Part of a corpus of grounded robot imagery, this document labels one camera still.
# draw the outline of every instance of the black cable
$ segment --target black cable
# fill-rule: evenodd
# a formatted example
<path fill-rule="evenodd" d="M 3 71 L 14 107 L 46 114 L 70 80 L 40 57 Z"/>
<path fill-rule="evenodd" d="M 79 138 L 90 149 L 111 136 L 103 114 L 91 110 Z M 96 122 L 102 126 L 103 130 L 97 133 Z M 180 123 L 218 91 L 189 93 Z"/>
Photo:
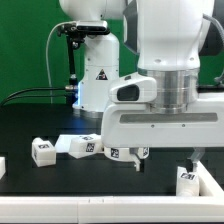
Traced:
<path fill-rule="evenodd" d="M 41 98 L 41 97 L 66 97 L 67 94 L 63 95 L 25 95 L 25 96 L 14 96 L 11 98 L 6 98 L 0 103 L 0 107 L 3 107 L 7 102 L 11 100 L 16 100 L 16 99 L 22 99 L 22 98 Z"/>
<path fill-rule="evenodd" d="M 12 93 L 6 99 L 10 99 L 10 98 L 12 98 L 14 96 L 18 96 L 20 94 L 27 93 L 27 92 L 35 92 L 35 91 L 58 91 L 58 90 L 65 90 L 65 87 L 37 87 L 37 88 L 24 89 L 24 90 L 20 90 L 18 92 Z"/>

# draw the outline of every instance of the white box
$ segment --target white box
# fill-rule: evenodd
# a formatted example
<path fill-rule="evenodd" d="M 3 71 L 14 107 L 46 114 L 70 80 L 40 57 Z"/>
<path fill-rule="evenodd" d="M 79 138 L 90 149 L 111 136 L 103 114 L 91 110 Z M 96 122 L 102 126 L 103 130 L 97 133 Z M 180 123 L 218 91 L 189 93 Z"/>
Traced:
<path fill-rule="evenodd" d="M 56 164 L 56 149 L 49 141 L 40 138 L 32 143 L 32 158 L 38 167 Z"/>
<path fill-rule="evenodd" d="M 0 157 L 0 179 L 5 174 L 5 157 Z"/>
<path fill-rule="evenodd" d="M 101 136 L 96 134 L 78 136 L 71 140 L 69 154 L 76 159 L 102 151 Z"/>

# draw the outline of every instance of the black label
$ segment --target black label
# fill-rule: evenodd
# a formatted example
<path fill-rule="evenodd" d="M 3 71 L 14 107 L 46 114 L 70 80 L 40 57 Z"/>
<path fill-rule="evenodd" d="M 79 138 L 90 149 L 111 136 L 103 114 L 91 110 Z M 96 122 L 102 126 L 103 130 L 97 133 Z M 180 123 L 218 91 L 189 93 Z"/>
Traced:
<path fill-rule="evenodd" d="M 143 148 L 143 156 L 147 156 L 149 154 L 149 148 Z"/>
<path fill-rule="evenodd" d="M 93 152 L 94 151 L 95 144 L 94 143 L 88 143 L 86 152 Z"/>
<path fill-rule="evenodd" d="M 111 149 L 111 157 L 118 159 L 119 158 L 119 150 Z"/>
<path fill-rule="evenodd" d="M 88 140 L 92 140 L 93 138 L 92 137 L 89 137 L 89 136 L 86 136 L 86 137 L 83 137 L 82 139 L 88 141 Z"/>
<path fill-rule="evenodd" d="M 50 146 L 49 146 L 48 144 L 38 145 L 38 147 L 39 147 L 40 149 L 48 149 L 48 148 L 50 148 Z"/>
<path fill-rule="evenodd" d="M 193 180 L 195 175 L 189 174 L 189 173 L 182 173 L 181 178 L 187 179 L 187 180 Z"/>
<path fill-rule="evenodd" d="M 37 151 L 36 151 L 36 149 L 34 150 L 34 158 L 37 160 Z"/>

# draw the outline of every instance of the warning label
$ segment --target warning label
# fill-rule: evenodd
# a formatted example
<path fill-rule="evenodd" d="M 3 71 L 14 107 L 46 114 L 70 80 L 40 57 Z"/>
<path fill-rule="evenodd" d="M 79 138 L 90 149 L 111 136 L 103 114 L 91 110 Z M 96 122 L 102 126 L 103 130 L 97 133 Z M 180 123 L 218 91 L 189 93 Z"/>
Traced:
<path fill-rule="evenodd" d="M 103 69 L 100 71 L 99 75 L 96 77 L 96 80 L 108 80 Z"/>

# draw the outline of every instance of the white cable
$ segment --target white cable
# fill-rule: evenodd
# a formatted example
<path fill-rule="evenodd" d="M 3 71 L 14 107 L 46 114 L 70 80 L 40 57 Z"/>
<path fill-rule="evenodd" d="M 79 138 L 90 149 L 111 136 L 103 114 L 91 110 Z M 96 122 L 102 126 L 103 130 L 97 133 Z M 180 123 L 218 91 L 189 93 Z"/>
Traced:
<path fill-rule="evenodd" d="M 50 32 L 48 39 L 47 39 L 47 45 L 46 45 L 46 66 L 47 66 L 47 76 L 48 76 L 48 84 L 49 87 L 52 87 L 52 80 L 51 80 L 51 71 L 50 71 L 50 65 L 49 65 L 49 45 L 50 45 L 50 41 L 51 41 L 51 37 L 54 33 L 54 31 L 59 27 L 59 26 L 63 26 L 65 24 L 73 24 L 74 21 L 72 22 L 63 22 L 63 23 L 59 23 L 57 24 Z"/>

